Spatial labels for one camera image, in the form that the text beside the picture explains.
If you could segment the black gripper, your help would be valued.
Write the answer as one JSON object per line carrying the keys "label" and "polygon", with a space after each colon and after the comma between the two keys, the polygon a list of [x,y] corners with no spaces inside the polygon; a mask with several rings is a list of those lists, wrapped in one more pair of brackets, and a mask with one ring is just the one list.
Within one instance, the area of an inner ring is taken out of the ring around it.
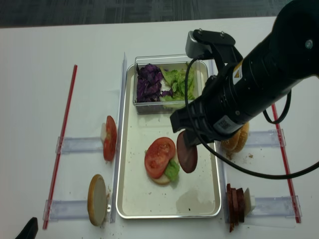
{"label": "black gripper", "polygon": [[232,76],[211,76],[199,97],[171,116],[173,132],[185,129],[184,142],[187,147],[214,140],[225,140],[234,135],[249,117],[239,109]]}

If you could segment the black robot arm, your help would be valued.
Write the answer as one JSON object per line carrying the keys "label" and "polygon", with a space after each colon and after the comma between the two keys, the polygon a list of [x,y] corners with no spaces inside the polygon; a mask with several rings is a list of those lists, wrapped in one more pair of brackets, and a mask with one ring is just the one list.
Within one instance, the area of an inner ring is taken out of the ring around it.
{"label": "black robot arm", "polygon": [[210,77],[199,97],[170,116],[172,130],[186,130],[187,145],[224,140],[287,95],[303,79],[319,73],[319,3],[294,0],[278,14],[272,31],[247,56],[226,33],[196,29],[187,56],[214,59],[218,75]]}

